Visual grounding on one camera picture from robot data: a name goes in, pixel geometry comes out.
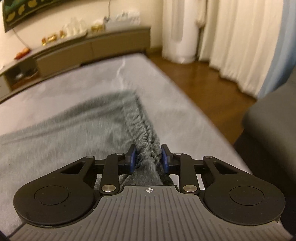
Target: gray towel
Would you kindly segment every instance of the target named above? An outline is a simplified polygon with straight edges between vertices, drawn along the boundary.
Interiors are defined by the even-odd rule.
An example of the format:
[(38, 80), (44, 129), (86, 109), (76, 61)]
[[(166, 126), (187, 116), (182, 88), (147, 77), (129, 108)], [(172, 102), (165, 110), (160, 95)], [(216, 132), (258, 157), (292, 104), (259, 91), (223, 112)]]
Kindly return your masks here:
[[(137, 148), (136, 171), (121, 185), (173, 184), (160, 164), (159, 139), (137, 95), (126, 91), (91, 99), (23, 130), (0, 136), (0, 230), (20, 224), (13, 196), (24, 184), (84, 156), (105, 159)], [(98, 188), (98, 177), (95, 188)]]

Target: gray armrest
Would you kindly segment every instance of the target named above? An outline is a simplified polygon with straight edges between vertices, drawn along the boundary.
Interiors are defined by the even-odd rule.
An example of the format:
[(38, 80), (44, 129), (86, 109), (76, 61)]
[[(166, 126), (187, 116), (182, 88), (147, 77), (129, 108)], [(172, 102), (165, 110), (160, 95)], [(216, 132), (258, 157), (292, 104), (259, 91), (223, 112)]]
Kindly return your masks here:
[(279, 161), (296, 182), (296, 72), (276, 91), (254, 104), (243, 119), (245, 130)]

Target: gray cabinet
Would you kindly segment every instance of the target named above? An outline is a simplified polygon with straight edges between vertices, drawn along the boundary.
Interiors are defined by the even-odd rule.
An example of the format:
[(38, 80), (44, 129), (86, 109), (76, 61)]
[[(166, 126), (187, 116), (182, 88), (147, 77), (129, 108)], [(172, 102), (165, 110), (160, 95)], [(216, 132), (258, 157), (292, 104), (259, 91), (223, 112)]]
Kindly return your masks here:
[(4, 76), (0, 76), (0, 98), (7, 95), (10, 92), (9, 85), (7, 84)]
[(83, 42), (37, 57), (36, 61), (40, 75), (46, 77), (79, 66), (93, 58), (91, 43)]
[(92, 41), (92, 49), (96, 59), (133, 51), (144, 51), (149, 47), (149, 29), (101, 36)]

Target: bed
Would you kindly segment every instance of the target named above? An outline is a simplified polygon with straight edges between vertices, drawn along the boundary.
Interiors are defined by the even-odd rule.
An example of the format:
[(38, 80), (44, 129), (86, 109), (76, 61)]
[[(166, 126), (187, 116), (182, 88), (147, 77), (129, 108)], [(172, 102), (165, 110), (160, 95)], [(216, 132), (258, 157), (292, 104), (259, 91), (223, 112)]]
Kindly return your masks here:
[[(211, 155), (250, 172), (202, 111), (143, 54), (89, 64), (11, 97), (0, 105), (0, 135), (39, 123), (91, 98), (122, 90), (138, 94), (160, 143), (167, 144), (172, 153), (186, 153), (194, 159)], [(178, 176), (171, 178), (178, 185)]]

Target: black circular mount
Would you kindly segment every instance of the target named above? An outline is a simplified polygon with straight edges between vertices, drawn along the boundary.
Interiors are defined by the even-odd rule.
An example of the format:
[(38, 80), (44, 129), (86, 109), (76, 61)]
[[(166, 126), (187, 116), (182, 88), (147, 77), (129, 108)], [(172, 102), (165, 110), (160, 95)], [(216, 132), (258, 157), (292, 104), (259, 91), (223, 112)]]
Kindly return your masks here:
[(204, 195), (218, 217), (239, 225), (261, 225), (279, 220), (285, 198), (274, 185), (249, 174), (220, 175)]
[(94, 192), (75, 176), (44, 176), (21, 187), (13, 201), (19, 217), (33, 225), (55, 226), (86, 214), (94, 205)]

